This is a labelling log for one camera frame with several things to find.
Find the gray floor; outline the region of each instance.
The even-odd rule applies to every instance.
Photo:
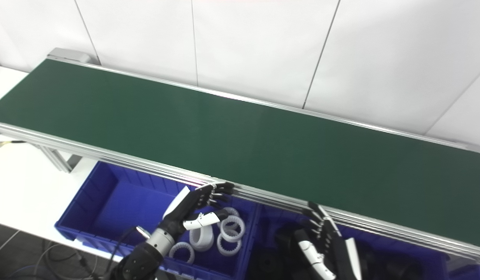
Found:
[[[9,278],[10,275],[18,269],[32,266],[14,273],[11,278],[34,279],[34,277],[19,276],[32,275],[34,273],[34,266],[49,245],[53,245],[49,240],[26,234],[24,232],[17,232],[17,230],[0,225],[0,247],[2,247],[0,249],[0,278]],[[75,250],[64,245],[55,246],[50,250],[50,258],[52,260],[66,258],[73,254],[75,254]],[[95,257],[94,255],[84,252],[80,252],[80,254],[86,259],[88,266],[91,269],[94,269],[95,261],[98,259],[95,272],[98,275],[103,275],[103,271],[105,271],[108,263],[106,259]],[[89,276],[85,269],[80,266],[77,255],[74,255],[65,261],[50,261],[50,264],[54,271],[64,277],[85,278]],[[56,277],[46,268],[46,263],[44,261],[39,264],[37,275],[46,280],[56,279]]]

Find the robotic arm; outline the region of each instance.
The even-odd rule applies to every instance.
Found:
[[[176,241],[187,230],[215,224],[226,219],[229,213],[218,210],[194,214],[195,210],[227,201],[233,193],[233,183],[210,183],[193,191],[184,188],[171,202],[162,221],[147,241],[138,244],[104,279],[153,280],[155,272]],[[332,218],[318,204],[308,203],[303,214],[309,220],[303,228],[286,234],[286,254],[297,259],[297,271],[310,280],[361,280],[361,268],[354,239],[345,240]]]
[[[233,193],[230,182],[211,183],[193,191],[187,187],[174,198],[162,221],[146,242],[138,244],[108,275],[107,280],[153,280],[154,274],[171,247],[187,230],[212,225],[228,217],[226,210],[195,215],[193,212],[211,205],[219,208],[218,200]]]

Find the metal support leg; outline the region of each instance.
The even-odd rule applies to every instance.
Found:
[[[37,145],[37,147],[45,154],[45,156],[57,167],[58,170],[71,173],[74,167],[78,164],[81,157],[73,154],[67,161],[55,149],[45,146]]]

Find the panel seam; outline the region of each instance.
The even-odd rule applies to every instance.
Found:
[[[451,102],[451,104],[449,106],[447,106],[446,110],[444,110],[441,115],[439,115],[439,117],[437,119],[435,119],[435,121],[432,123],[431,126],[429,126],[428,129],[425,130],[425,132],[423,133],[423,135],[427,135],[430,130],[432,130],[432,128],[442,119],[442,117],[444,117],[444,115],[446,115],[446,113],[448,113],[448,111],[454,106],[454,104],[469,90],[469,88],[480,78],[480,73],[478,73],[475,78],[473,78],[473,80],[471,80],[471,82],[469,82],[468,86],[465,87],[464,90],[462,90],[461,94],[459,94],[455,99],[454,101]]]
[[[340,5],[340,0],[338,0],[338,2],[336,4],[335,12],[334,12],[334,15],[332,17],[332,21],[330,22],[330,26],[328,27],[327,36],[325,37],[325,41],[323,42],[323,47],[321,48],[320,57],[318,57],[318,61],[316,62],[316,67],[314,69],[313,77],[311,78],[311,82],[309,83],[309,87],[307,89],[306,98],[304,98],[304,103],[302,104],[302,109],[304,109],[304,107],[306,107],[307,98],[309,97],[309,92],[311,91],[311,87],[313,86],[314,78],[316,77],[316,72],[318,71],[318,66],[320,65],[320,61],[321,61],[321,57],[323,55],[323,51],[325,50],[325,46],[327,45],[328,37],[330,35],[330,31],[332,30],[332,26],[333,26],[335,16],[336,16],[336,11],[338,10],[339,5]]]
[[[77,0],[74,0],[74,3],[76,4],[76,8],[78,9],[78,13],[79,13],[79,16],[81,17],[81,21],[83,21],[83,25],[84,25],[84,27],[85,27],[86,34],[88,35],[89,42],[91,43],[91,46],[92,46],[92,48],[93,48],[93,51],[95,52],[96,59],[98,60],[98,63],[99,63],[100,65],[102,65],[102,62],[100,61],[100,57],[98,56],[98,52],[96,51],[96,48],[95,48],[95,44],[93,43],[93,39],[91,39],[91,35],[89,34],[88,27],[86,26],[86,22],[85,22],[85,20],[84,20],[83,14],[81,14],[81,10],[80,10],[80,8],[79,8],[78,1],[77,1]]]
[[[199,69],[197,66],[197,41],[195,40],[195,16],[193,12],[193,0],[190,0],[192,4],[192,28],[193,28],[193,51],[195,55],[195,79],[197,81],[197,86],[199,86]]]

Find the white table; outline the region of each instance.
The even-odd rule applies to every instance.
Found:
[[[0,67],[0,98],[26,75]],[[10,138],[0,135],[0,140]],[[54,227],[95,164],[96,161],[83,158],[73,172],[64,173],[33,145],[1,147],[0,224],[109,258],[108,253],[65,239]]]

